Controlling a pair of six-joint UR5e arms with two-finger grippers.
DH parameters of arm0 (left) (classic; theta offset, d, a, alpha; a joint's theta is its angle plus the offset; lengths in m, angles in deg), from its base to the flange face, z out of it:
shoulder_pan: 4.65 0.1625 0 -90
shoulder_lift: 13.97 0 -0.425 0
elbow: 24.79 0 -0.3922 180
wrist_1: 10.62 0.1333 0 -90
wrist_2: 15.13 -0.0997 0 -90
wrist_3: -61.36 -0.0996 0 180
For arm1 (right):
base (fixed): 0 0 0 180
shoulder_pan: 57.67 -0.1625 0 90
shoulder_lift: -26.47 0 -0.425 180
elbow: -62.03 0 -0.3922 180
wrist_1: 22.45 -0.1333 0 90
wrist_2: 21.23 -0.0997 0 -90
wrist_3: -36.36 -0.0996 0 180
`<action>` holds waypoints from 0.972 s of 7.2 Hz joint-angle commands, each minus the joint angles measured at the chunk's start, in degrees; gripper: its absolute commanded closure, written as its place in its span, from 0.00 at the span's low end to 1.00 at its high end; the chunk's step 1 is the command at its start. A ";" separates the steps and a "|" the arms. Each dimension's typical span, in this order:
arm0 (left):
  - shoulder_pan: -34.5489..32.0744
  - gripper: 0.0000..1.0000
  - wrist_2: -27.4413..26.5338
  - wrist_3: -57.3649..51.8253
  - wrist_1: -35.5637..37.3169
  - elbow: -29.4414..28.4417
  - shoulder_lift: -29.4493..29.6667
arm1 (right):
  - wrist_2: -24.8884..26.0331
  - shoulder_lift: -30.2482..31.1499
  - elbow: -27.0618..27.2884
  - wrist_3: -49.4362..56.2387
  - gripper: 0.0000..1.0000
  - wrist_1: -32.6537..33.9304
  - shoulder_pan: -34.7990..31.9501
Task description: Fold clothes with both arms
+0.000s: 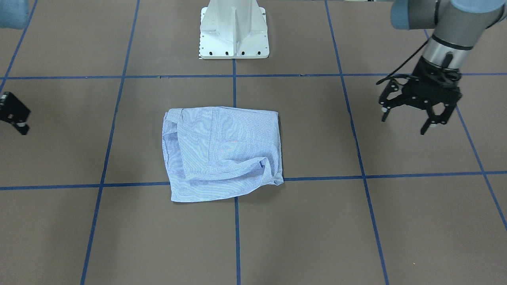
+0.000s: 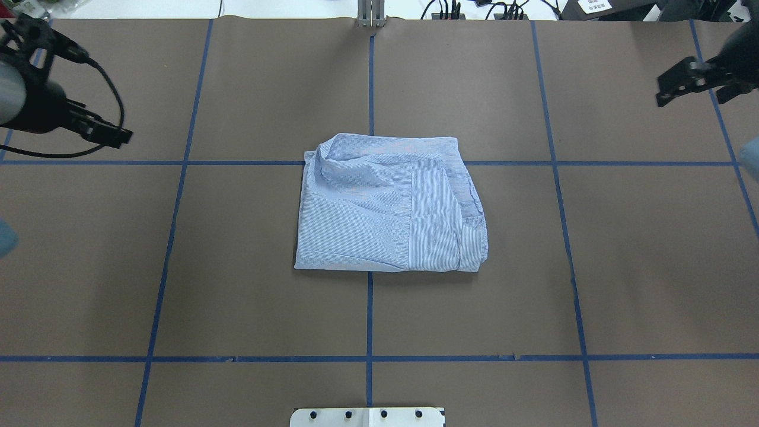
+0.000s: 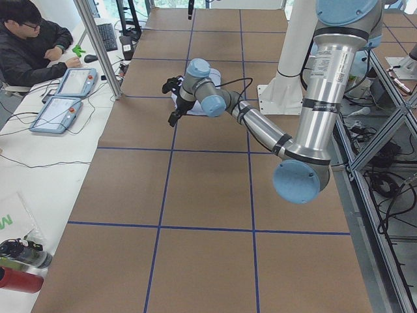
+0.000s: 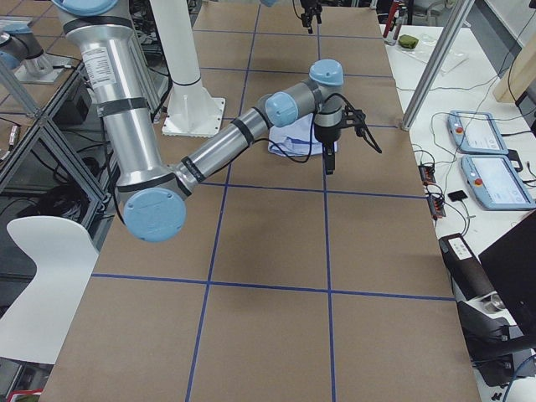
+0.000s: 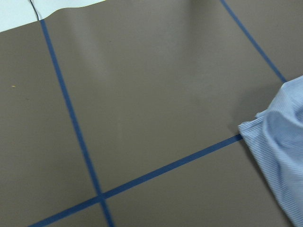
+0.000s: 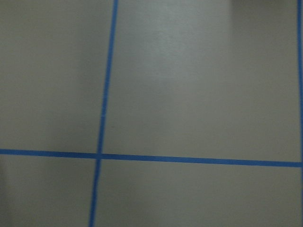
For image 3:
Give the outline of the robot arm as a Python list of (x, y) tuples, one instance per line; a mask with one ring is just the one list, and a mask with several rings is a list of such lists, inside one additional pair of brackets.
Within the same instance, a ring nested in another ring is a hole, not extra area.
[(275, 77), (258, 87), (255, 108), (210, 78), (209, 63), (190, 61), (168, 79), (175, 126), (196, 104), (208, 117), (230, 113), (267, 150), (281, 158), (276, 192), (291, 203), (314, 200), (330, 179), (327, 147), (354, 57), (381, 40), (384, 1), (295, 1)]

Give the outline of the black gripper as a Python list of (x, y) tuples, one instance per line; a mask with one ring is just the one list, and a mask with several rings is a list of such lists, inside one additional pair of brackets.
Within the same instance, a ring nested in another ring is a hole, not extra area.
[[(188, 1), (188, 19), (191, 20), (194, 13), (194, 0)], [(184, 100), (181, 96), (176, 99), (176, 111), (171, 112), (168, 123), (169, 126), (175, 127), (182, 114), (187, 114), (194, 106), (194, 101)]]

